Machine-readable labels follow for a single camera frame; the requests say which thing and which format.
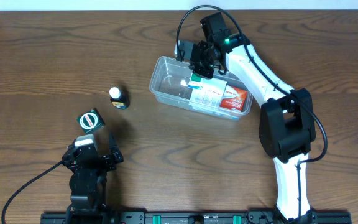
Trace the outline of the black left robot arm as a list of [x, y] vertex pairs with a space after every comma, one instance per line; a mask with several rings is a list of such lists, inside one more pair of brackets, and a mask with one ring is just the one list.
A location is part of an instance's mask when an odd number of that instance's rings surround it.
[[106, 210], [107, 172], [116, 169], [112, 154], [98, 156], [95, 144], [71, 144], [63, 165], [73, 172], [70, 200], [76, 212], [97, 214]]

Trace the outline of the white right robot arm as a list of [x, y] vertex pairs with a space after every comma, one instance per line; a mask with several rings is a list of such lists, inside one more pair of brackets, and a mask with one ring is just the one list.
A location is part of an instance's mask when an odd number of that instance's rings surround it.
[[276, 223], [312, 223], [306, 163], [316, 116], [307, 90], [294, 90], [261, 61], [240, 34], [181, 41], [174, 57], [160, 57], [150, 91], [166, 105], [238, 120], [251, 100], [260, 106], [259, 139], [273, 159], [278, 185]]

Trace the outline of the blue white medicine box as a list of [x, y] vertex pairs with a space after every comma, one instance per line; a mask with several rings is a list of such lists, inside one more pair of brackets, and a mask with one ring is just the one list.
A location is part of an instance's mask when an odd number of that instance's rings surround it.
[[240, 112], [220, 107], [223, 93], [221, 90], [193, 89], [189, 99], [189, 107], [191, 110], [220, 118], [240, 119], [242, 117]]

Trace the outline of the white green medicine box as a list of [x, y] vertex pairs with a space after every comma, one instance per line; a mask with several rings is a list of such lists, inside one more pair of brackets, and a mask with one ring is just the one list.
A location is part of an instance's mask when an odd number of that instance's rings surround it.
[[218, 78], [202, 78], [197, 74], [191, 75], [190, 81], [188, 82], [188, 88], [194, 90], [201, 90], [203, 92], [213, 93], [218, 96], [223, 96], [226, 89], [227, 81]]

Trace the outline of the clear plastic container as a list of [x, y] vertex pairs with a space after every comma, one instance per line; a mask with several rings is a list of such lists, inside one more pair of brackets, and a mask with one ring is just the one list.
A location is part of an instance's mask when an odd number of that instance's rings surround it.
[[[188, 88], [188, 82], [193, 73], [189, 69], [189, 65], [187, 62], [179, 62], [174, 58], [166, 56], [161, 56], [157, 60], [150, 79], [149, 89], [155, 95], [158, 102], [191, 110], [189, 107], [189, 99], [193, 89]], [[225, 80], [227, 81], [227, 85], [248, 91], [240, 79], [232, 73], [221, 76], [215, 71], [213, 78]], [[242, 111], [235, 112], [240, 112], [242, 116], [247, 115], [250, 111], [252, 100], [253, 97], [248, 92]]]

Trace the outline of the green Zam-Buk ointment box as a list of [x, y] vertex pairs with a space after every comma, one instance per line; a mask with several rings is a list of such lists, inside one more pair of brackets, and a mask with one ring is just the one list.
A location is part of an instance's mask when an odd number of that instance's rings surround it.
[[92, 134], [105, 126], [104, 119], [96, 108], [87, 111], [76, 120], [85, 134]]

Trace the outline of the red medicine box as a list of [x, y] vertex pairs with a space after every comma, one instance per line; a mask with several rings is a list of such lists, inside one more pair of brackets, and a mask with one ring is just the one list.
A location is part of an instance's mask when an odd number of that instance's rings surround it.
[[221, 108], [242, 111], [248, 95], [247, 90], [227, 85], [221, 99]]

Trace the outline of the dark Woods syrup bottle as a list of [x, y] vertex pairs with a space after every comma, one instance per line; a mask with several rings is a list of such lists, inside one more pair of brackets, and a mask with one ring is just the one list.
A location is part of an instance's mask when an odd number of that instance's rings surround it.
[[109, 90], [110, 102], [117, 109], [127, 109], [130, 105], [129, 94], [125, 89], [112, 87]]

